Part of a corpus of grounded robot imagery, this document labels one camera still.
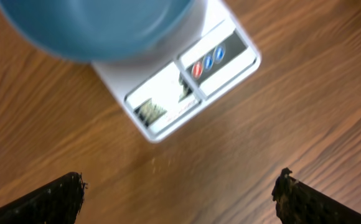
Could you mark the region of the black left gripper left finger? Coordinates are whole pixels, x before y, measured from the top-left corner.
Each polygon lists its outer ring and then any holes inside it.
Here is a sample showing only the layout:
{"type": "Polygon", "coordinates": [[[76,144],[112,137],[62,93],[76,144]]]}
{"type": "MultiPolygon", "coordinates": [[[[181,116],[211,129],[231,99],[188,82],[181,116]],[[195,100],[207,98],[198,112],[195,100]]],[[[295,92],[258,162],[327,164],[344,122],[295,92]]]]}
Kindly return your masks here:
{"type": "Polygon", "coordinates": [[[87,183],[69,172],[0,208],[0,224],[74,224],[87,183]]]}

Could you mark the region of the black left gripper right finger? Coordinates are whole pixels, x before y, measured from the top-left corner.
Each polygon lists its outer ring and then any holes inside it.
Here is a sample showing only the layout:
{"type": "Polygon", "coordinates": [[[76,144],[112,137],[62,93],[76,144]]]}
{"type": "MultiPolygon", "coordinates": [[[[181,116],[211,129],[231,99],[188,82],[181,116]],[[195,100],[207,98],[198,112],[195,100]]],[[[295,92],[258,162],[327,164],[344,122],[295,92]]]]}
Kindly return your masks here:
{"type": "Polygon", "coordinates": [[[361,224],[361,214],[291,177],[284,168],[272,191],[282,224],[361,224]]]}

